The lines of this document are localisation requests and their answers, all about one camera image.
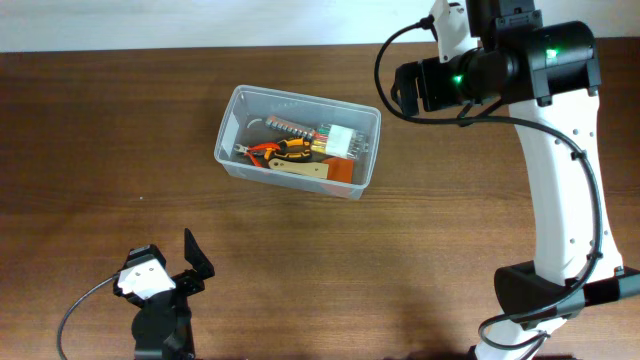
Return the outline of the clear box of coloured bits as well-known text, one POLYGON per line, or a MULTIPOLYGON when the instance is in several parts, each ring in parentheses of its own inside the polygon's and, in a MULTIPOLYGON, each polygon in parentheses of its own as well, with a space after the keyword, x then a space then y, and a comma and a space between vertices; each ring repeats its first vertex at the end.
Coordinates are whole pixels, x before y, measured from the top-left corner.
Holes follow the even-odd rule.
POLYGON ((321 124, 313 135, 311 150, 356 161, 369 151, 369 143, 367 136, 358 130, 335 124, 321 124))

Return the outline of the clear plastic container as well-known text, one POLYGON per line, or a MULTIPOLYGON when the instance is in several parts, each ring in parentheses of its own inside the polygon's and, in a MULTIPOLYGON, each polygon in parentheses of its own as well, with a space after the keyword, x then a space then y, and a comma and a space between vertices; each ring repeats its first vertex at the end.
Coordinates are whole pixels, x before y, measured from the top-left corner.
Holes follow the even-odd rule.
POLYGON ((358 199, 373 175, 380 129, 374 107, 240 85, 214 157, 231 176, 358 199))

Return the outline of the orange scraper wooden handle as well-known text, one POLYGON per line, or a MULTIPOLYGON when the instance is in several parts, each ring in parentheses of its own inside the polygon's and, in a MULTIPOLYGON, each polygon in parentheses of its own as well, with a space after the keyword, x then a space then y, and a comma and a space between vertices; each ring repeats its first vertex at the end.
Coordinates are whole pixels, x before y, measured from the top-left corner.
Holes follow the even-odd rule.
POLYGON ((354 161, 329 157, 319 162, 292 162, 273 158, 255 181, 335 197, 360 199, 363 188, 353 184, 354 161))

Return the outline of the red handled small pliers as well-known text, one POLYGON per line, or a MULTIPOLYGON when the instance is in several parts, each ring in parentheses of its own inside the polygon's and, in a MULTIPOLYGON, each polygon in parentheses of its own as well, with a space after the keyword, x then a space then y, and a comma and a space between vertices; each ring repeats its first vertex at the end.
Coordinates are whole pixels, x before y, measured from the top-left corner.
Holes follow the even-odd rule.
POLYGON ((265 168, 271 156, 282 149, 282 145, 274 142, 267 142, 254 146, 235 144, 233 147, 233 150, 236 153, 248 157, 252 164, 259 168, 265 168))

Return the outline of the orange black long-nose pliers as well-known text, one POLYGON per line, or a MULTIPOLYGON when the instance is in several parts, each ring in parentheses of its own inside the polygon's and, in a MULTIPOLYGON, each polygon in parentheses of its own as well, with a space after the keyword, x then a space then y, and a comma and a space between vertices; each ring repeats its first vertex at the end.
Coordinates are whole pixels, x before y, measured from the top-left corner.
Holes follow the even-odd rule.
POLYGON ((276 143, 282 145, 283 149, 272 155, 270 160, 280 159, 291 162, 308 162, 312 158, 311 142, 302 137, 283 139, 276 143))

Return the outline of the orange perforated strip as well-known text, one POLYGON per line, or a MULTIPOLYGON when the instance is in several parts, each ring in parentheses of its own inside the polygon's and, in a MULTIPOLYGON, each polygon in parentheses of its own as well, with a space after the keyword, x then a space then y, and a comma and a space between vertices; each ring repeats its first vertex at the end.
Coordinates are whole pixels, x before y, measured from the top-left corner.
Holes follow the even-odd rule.
POLYGON ((265 125, 273 130, 289 133, 295 137, 302 137, 306 140, 312 140, 316 134, 316 130, 314 128, 285 120, 277 116, 267 117, 265 125))

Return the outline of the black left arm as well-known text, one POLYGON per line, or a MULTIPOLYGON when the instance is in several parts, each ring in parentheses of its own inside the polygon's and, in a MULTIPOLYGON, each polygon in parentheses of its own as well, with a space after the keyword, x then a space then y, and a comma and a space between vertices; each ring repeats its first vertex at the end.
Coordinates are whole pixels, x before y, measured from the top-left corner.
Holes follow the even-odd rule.
POLYGON ((215 270, 189 229, 184 258, 191 267, 171 276, 159 248, 149 244, 131 250, 116 275, 114 295, 139 308, 131 325, 136 359, 196 357, 188 298, 205 290, 215 270))

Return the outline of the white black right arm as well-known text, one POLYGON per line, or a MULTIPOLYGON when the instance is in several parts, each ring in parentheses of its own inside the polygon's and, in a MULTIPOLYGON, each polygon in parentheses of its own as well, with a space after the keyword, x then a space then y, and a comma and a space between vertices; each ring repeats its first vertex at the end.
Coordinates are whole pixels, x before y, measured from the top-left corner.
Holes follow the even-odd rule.
POLYGON ((437 1, 418 27, 438 56, 400 66, 380 97, 395 116, 435 124, 457 108, 465 127, 516 128, 534 217, 534 258, 494 275, 501 308, 483 321, 471 359, 530 359, 584 308, 634 297, 609 227, 597 149, 601 74, 583 22, 545 25, 531 1, 437 1))

